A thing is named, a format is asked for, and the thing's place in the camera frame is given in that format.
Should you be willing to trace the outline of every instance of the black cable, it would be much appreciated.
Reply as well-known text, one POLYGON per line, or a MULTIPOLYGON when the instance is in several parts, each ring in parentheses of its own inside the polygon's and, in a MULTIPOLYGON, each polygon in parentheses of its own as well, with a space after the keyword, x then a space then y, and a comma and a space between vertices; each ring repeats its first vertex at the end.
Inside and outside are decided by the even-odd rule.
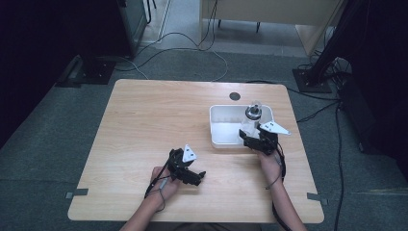
POLYGON ((159 192, 160 196, 162 197, 162 201, 163 201, 163 208, 156 211, 156 213, 159 213, 159 212, 163 211, 165 209, 165 207, 166 207, 166 200, 165 200, 165 197, 163 196, 162 190, 158 189, 158 190, 152 191, 147 196, 149 196, 152 193, 156 193, 156 192, 159 192))
MULTIPOLYGON (((363 47, 364 45, 364 41, 366 40, 367 37, 367 33, 368 33, 368 27, 369 27, 369 20, 370 20, 370 5, 371 5, 371 0, 369 0, 368 5, 367 5, 367 14, 366 14, 366 25, 364 27, 364 33, 363 33, 363 37, 361 39, 361 41, 359 42, 360 44, 357 45, 357 47, 351 51, 349 54, 347 55, 342 55, 342 57, 344 58, 348 58, 352 55, 354 55, 356 52, 358 52, 361 47, 363 47)), ((327 64, 324 65, 324 67, 321 69, 320 73, 318 74, 318 80, 320 83, 320 78, 322 77, 322 75, 327 71, 327 68, 329 68, 329 66, 333 64, 333 61, 328 62, 327 64)))
POLYGON ((336 221, 334 224, 335 231, 337 231, 337 228, 339 226, 339 216, 340 216, 340 211, 342 209, 343 197, 344 197, 344 176, 343 176, 343 167, 342 167, 342 133, 340 131, 339 113, 338 113, 340 107, 341 107, 341 103, 339 103, 339 105, 336 108, 336 126, 337 126, 337 133, 339 136, 338 164, 339 164, 339 172, 340 172, 340 180, 341 180, 341 191, 340 191, 339 206, 337 207, 336 221))
MULTIPOLYGON (((151 45, 153 45, 153 44, 159 42, 160 40, 162 40, 162 39, 164 39, 165 37, 170 36, 170 35, 180 35, 180 36, 183 36, 183 37, 189 39, 189 40, 194 44, 194 46, 195 46, 196 48, 175 47, 175 48, 168 48, 168 49, 162 50, 162 51, 160 51, 160 52, 154 54, 152 57, 150 57, 150 58, 149 58, 147 61, 145 61, 144 63, 138 65, 138 68, 144 66, 145 64, 147 64, 148 62, 150 62, 153 58, 155 58, 155 57, 158 56, 159 54, 164 53, 164 52, 166 52, 166 51, 170 51, 170 50, 207 51, 207 50, 211 49, 211 47, 213 47, 214 42, 215 42, 215 40, 216 40, 216 34, 215 34, 215 30, 214 30, 215 26, 214 26, 214 25, 215 25, 215 21, 216 21, 217 3, 218 3, 218 1, 216 0, 216 2, 214 3, 213 11, 211 12, 210 19, 209 19, 208 24, 207 24, 207 32, 206 32, 206 35, 204 36, 204 38, 203 38, 198 44, 195 43, 190 37, 188 37, 187 35, 185 35, 185 34, 183 34, 183 33, 172 32, 172 33, 165 34, 164 36, 162 36, 161 38, 157 39, 156 41, 154 41, 154 42, 148 44, 147 46, 143 47, 142 50, 141 50, 140 52, 138 52, 138 54, 135 56, 135 58, 136 58, 141 52, 143 52, 147 47, 149 47, 149 46, 151 46, 151 45), (207 47, 207 48, 205 48, 205 49, 201 49, 201 48, 200 48, 201 43, 207 38, 207 36, 208 36, 208 34, 209 34, 209 32, 210 32, 210 25, 211 25, 211 21, 212 21, 212 20, 213 20, 213 27, 212 27, 212 28, 213 28, 213 29, 212 29, 212 32, 213 32, 213 40, 212 40, 212 42, 211 42, 211 44, 210 44, 209 47, 207 47)), ((135 68, 131 68, 131 69, 118 69, 118 68, 116 68, 115 70, 118 70, 118 71, 131 71, 131 70, 135 70, 135 68)))
POLYGON ((318 113, 321 113, 321 112, 324 111, 325 109, 328 109, 328 108, 330 108, 331 106, 333 106, 333 105, 335 105, 335 104, 337 104, 337 103, 339 103, 339 102, 334 102, 334 103, 331 103, 331 104, 329 104, 329 105, 327 105, 327 106, 324 106, 323 108, 321 108, 321 109, 318 110, 317 112, 315 112, 315 113, 313 113, 313 114, 311 114, 311 115, 308 115, 308 116, 306 116, 306 117, 304 117, 304 118, 298 120, 297 123, 309 121, 310 119, 316 117, 316 116, 318 115, 318 113))
MULTIPOLYGON (((274 84, 274 85, 276 85, 276 84, 278 84, 278 83, 274 83, 274 82, 271 82, 271 81, 268 81, 268 80, 250 80, 250 81, 246 81, 246 83, 248 83, 248 84, 251 84, 251 83, 264 83, 264 84, 274 84)), ((292 92, 295 92, 295 93, 298 93, 298 94, 301 94, 301 95, 303 95, 303 96, 307 96, 307 97, 311 97, 311 98, 315 98, 315 99, 321 99, 321 100, 331 100, 331 101, 333 101, 333 100, 339 100, 338 98, 322 98, 322 97, 317 97, 317 96, 313 96, 313 95, 310 95, 310 94, 306 94, 306 93, 302 93, 302 92, 300 92, 300 91, 297 91, 297 90, 293 90, 293 89, 290 89, 290 88, 287 88, 288 90, 290 90, 290 91, 292 91, 292 92)))
MULTIPOLYGON (((285 158, 285 154, 283 153, 283 148, 282 148, 282 146, 281 146, 281 144, 280 143, 277 143, 277 145, 276 145, 276 151, 278 152, 278 154, 279 154, 279 156, 282 158, 285 158)), ((283 165, 283 167, 280 167, 281 168, 281 173, 280 173, 280 175, 279 175, 279 177, 282 177, 282 182, 285 180, 285 176, 286 176, 286 165, 283 165)), ((285 231, 292 231, 292 229, 288 226, 288 224, 286 224, 285 223, 285 221, 283 221, 280 217, 279 217, 279 215, 278 215, 278 212, 276 211, 276 208, 275 208, 275 205, 273 204, 273 201, 272 201, 272 212, 273 212, 273 215, 275 216, 275 218, 276 218, 276 221, 278 221, 278 223, 281 225, 281 227, 285 230, 285 231)))
POLYGON ((162 175, 162 173, 165 171, 167 165, 168 165, 168 161, 170 160, 170 158, 167 159, 165 165, 162 167, 162 169, 160 170, 159 174, 156 176, 156 178, 154 178, 149 186, 147 187, 146 193, 144 194, 144 198, 146 198, 147 196, 149 196, 151 194, 151 190, 153 189, 153 187, 157 184, 157 182, 161 179, 160 176, 162 175))
POLYGON ((159 178, 159 180, 163 180, 163 179, 166 179, 166 178, 168 178, 168 177, 170 177, 171 175, 168 175, 168 176, 164 176, 164 177, 160 177, 159 178))

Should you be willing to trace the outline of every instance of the wooden table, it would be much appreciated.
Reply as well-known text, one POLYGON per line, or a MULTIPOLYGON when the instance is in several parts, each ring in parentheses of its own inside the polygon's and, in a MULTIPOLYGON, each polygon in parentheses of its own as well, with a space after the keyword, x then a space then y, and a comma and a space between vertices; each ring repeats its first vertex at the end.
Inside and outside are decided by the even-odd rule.
POLYGON ((68 216, 74 220, 127 220, 138 208, 153 167, 169 151, 189 144, 198 159, 194 172, 207 171, 198 186, 182 185, 155 215, 156 221, 275 222, 266 180, 248 148, 215 149, 211 144, 212 105, 248 105, 258 99, 275 121, 292 132, 280 136, 287 160, 286 189, 303 222, 324 219, 312 172, 288 92, 281 85, 119 80, 91 148, 68 216), (241 95, 230 99, 231 92, 241 95))

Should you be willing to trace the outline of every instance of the wrist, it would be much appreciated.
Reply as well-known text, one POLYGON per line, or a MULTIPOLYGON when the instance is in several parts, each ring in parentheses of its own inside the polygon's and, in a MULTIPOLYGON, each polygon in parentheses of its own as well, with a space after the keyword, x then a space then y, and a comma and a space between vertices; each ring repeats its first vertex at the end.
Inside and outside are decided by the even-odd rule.
POLYGON ((162 209, 164 202, 159 192, 153 192, 144 199, 143 203, 146 204, 146 206, 155 209, 155 211, 158 211, 162 209))
POLYGON ((282 189, 282 188, 284 188, 284 185, 283 185, 283 181, 282 181, 282 178, 281 178, 281 177, 279 177, 279 178, 276 180, 275 183, 273 183, 272 185, 269 186, 269 189, 270 189, 272 192, 278 191, 278 190, 280 190, 280 189, 282 189))

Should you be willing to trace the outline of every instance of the wire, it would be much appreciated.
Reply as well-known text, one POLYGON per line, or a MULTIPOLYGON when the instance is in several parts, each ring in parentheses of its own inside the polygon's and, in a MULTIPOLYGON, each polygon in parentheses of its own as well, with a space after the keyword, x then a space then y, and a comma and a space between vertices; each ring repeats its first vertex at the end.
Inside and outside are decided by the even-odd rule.
POLYGON ((147 196, 149 196, 150 194, 153 194, 153 193, 157 193, 157 192, 159 192, 160 196, 162 197, 162 201, 163 201, 163 208, 156 211, 156 213, 159 213, 159 212, 163 211, 165 209, 165 207, 166 207, 166 200, 165 200, 165 197, 163 196, 162 190, 158 189, 158 190, 152 191, 147 196))
POLYGON ((276 177, 276 179, 275 179, 274 181, 272 181, 272 183, 270 183, 269 185, 267 185, 267 186, 265 187, 266 190, 270 190, 270 188, 273 186, 273 184, 275 184, 276 181, 278 181, 279 178, 281 178, 281 175, 282 175, 282 167, 279 166, 279 168, 281 169, 281 171, 280 171, 278 177, 276 177))
POLYGON ((129 61, 129 60, 123 58, 123 57, 120 57, 120 56, 118 56, 118 57, 119 57, 120 59, 126 61, 127 63, 132 64, 132 65, 135 67, 135 69, 136 69, 140 74, 142 74, 142 75, 144 76, 144 78, 146 78, 146 80, 149 80, 149 78, 148 78, 143 72, 141 72, 141 71, 138 69, 138 67, 135 65, 135 63, 133 63, 132 61, 129 61))
POLYGON ((337 127, 337 133, 339 136, 339 153, 338 153, 338 165, 339 165, 339 172, 340 172, 340 180, 341 180, 341 191, 340 191, 340 199, 339 199, 339 206, 337 207, 337 214, 336 214, 336 221, 334 225, 334 230, 337 231, 337 228, 339 226, 339 216, 340 216, 340 211, 342 209, 342 204, 343 204, 343 197, 344 197, 344 176, 343 176, 343 167, 342 167, 342 133, 340 130, 340 125, 339 125, 339 109, 341 107, 341 103, 337 106, 336 109, 336 127, 337 127))
POLYGON ((144 194, 144 198, 146 198, 147 196, 150 195, 151 190, 153 189, 153 187, 157 184, 157 182, 162 179, 160 178, 160 176, 163 174, 163 172, 165 171, 166 167, 168 166, 168 162, 170 161, 171 157, 173 156, 171 155, 170 157, 168 157, 166 163, 163 165, 162 169, 160 170, 159 174, 157 174, 156 178, 154 178, 149 186, 147 187, 146 193, 144 194))
POLYGON ((170 177, 171 175, 168 175, 168 176, 164 176, 164 177, 160 177, 158 180, 163 180, 163 179, 166 179, 166 178, 168 178, 168 177, 170 177))
MULTIPOLYGON (((162 40, 162 39, 164 39, 165 37, 170 36, 170 35, 179 35, 179 36, 183 36, 183 37, 187 38, 188 40, 190 40, 190 41, 194 44, 195 48, 175 47, 175 48, 168 48, 168 49, 159 51, 158 53, 154 54, 154 55, 151 56, 149 59, 147 59, 144 63, 140 64, 140 65, 139 65, 139 68, 142 67, 142 66, 144 66, 144 65, 147 64, 148 62, 150 62, 152 59, 154 59, 154 58, 155 58, 156 56, 158 56, 159 54, 162 54, 162 53, 164 53, 164 52, 166 52, 166 51, 170 51, 170 50, 207 51, 207 50, 211 49, 211 48, 213 47, 213 45, 214 45, 215 40, 216 40, 216 33, 215 33, 215 29, 214 29, 215 26, 214 26, 214 25, 215 25, 216 14, 217 14, 217 3, 218 3, 218 1, 216 0, 216 2, 214 3, 213 10, 212 10, 211 15, 210 15, 210 19, 209 19, 208 24, 207 24, 207 32, 206 32, 206 35, 204 36, 204 38, 203 38, 198 44, 195 43, 194 40, 192 40, 189 36, 187 36, 187 35, 185 35, 185 34, 183 34, 183 33, 172 32, 172 33, 165 34, 164 36, 160 37, 160 38, 157 39, 156 41, 154 41, 154 42, 148 44, 147 46, 143 47, 142 50, 141 50, 140 52, 138 52, 138 54, 136 55, 136 57, 138 57, 139 54, 140 54, 141 52, 143 52, 147 47, 150 47, 151 45, 153 45, 153 44, 159 42, 160 40, 162 40), (207 48, 205 48, 205 49, 201 49, 201 48, 200 48, 201 43, 202 43, 202 42, 207 38, 207 36, 209 35, 210 25, 211 25, 211 21, 212 21, 212 20, 213 20, 213 24, 212 24, 212 25, 213 25, 213 26, 212 26, 213 40, 212 40, 212 42, 211 42, 211 44, 210 44, 209 47, 207 47, 207 48)), ((213 52, 214 52, 218 57, 220 57, 221 59, 224 60, 224 63, 225 63, 225 72, 224 72, 220 77, 218 77, 218 78, 212 80, 211 82, 215 82, 215 81, 220 80, 220 79, 223 78, 223 77, 227 74, 227 72, 228 72, 228 63, 226 62, 226 60, 225 60, 224 58, 222 58, 216 51, 213 51, 213 52)), ((141 73, 146 79, 148 79, 147 76, 146 76, 143 72, 141 72, 141 71, 139 70, 139 68, 138 68, 137 65, 135 65, 134 63, 132 63, 132 62, 126 60, 126 59, 125 59, 125 61, 131 63, 135 68, 131 68, 131 69, 118 69, 118 68, 116 68, 115 70, 118 70, 118 71, 131 71, 131 70, 136 69, 136 70, 137 70, 139 73, 141 73)))
MULTIPOLYGON (((247 81, 246 83, 248 83, 248 84, 250 84, 250 83, 278 84, 278 83, 274 83, 274 82, 271 82, 271 81, 268 81, 268 80, 250 80, 250 81, 247 81)), ((293 90, 293 89, 290 89, 290 88, 287 88, 287 89, 292 91, 292 92, 295 92, 295 93, 298 93, 298 94, 301 94, 303 96, 307 96, 307 97, 310 97, 310 98, 321 99, 321 100, 332 100, 332 101, 333 100, 336 100, 336 101, 339 100, 338 98, 322 98, 322 97, 317 97, 317 96, 313 96, 313 95, 310 95, 310 94, 302 93, 300 91, 293 90)))
MULTIPOLYGON (((357 48, 355 48, 354 49, 354 51, 351 51, 349 54, 347 54, 347 55, 343 55, 343 57, 350 57, 350 56, 352 56, 352 55, 354 55, 356 52, 358 52, 360 49, 361 49, 361 47, 364 45, 364 41, 366 40, 366 37, 367 37, 367 33, 368 33, 368 27, 369 27, 369 20, 370 20, 370 5, 371 5, 371 0, 369 0, 369 2, 368 2, 368 5, 367 5, 367 14, 366 14, 366 22, 365 22, 365 28, 364 28, 364 33, 363 33, 363 37, 362 37, 362 39, 361 39, 361 41, 360 41, 360 44, 358 44, 357 45, 357 48)), ((334 31, 333 30, 335 30, 336 29, 336 27, 333 27, 332 28, 332 30, 331 30, 331 32, 329 32, 329 36, 330 36, 330 34, 332 34, 331 35, 331 37, 333 37, 333 35, 334 35, 334 31)), ((324 47, 326 46, 326 34, 327 34, 327 32, 325 32, 325 34, 324 34, 324 47)), ((315 51, 315 56, 320 56, 320 54, 317 54, 317 50, 315 51)), ((309 66, 309 67, 313 67, 313 63, 312 63, 312 61, 311 61, 311 58, 312 58, 313 56, 311 56, 311 57, 309 57, 309 59, 310 59, 310 63, 309 64, 303 64, 303 65, 300 65, 300 66, 309 66)), ((333 62, 328 62, 327 64, 325 64, 324 65, 324 67, 321 69, 321 71, 320 71, 320 73, 319 73, 319 75, 318 75, 318 83, 320 83, 320 78, 322 77, 322 75, 324 75, 324 73, 327 71, 327 68, 329 68, 330 67, 330 65, 333 65, 333 62)))
POLYGON ((211 82, 216 82, 216 81, 222 79, 222 78, 227 74, 227 72, 228 72, 228 63, 227 63, 227 61, 226 61, 224 58, 222 58, 216 51, 213 51, 213 52, 214 52, 214 54, 216 54, 220 59, 223 59, 224 62, 225 62, 225 72, 224 72, 220 77, 218 77, 218 78, 216 78, 216 79, 214 79, 214 80, 211 81, 211 82))
POLYGON ((306 116, 306 117, 304 117, 304 118, 298 120, 297 123, 309 121, 310 119, 316 117, 316 116, 318 115, 318 113, 321 113, 321 112, 324 111, 325 109, 328 109, 328 108, 330 108, 331 106, 333 106, 333 105, 335 105, 335 104, 337 104, 337 103, 339 103, 339 102, 334 102, 334 103, 331 103, 331 104, 329 104, 329 105, 327 105, 327 106, 324 106, 323 108, 321 108, 321 109, 318 110, 317 112, 315 112, 315 113, 313 113, 313 114, 311 114, 311 115, 308 115, 308 116, 306 116))

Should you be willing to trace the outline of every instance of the forearm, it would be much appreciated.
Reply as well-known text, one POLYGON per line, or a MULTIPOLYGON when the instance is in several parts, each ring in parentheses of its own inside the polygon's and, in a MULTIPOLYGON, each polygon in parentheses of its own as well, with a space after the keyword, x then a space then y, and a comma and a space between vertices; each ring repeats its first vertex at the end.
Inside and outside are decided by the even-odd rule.
POLYGON ((147 196, 141 203, 137 211, 120 229, 121 231, 142 231, 145 230, 150 220, 153 218, 156 211, 160 209, 163 204, 160 195, 153 193, 147 196))
POLYGON ((282 180, 278 180, 270 189, 272 201, 279 217, 288 225, 293 231, 306 230, 299 215, 297 214, 291 199, 283 186, 282 180))

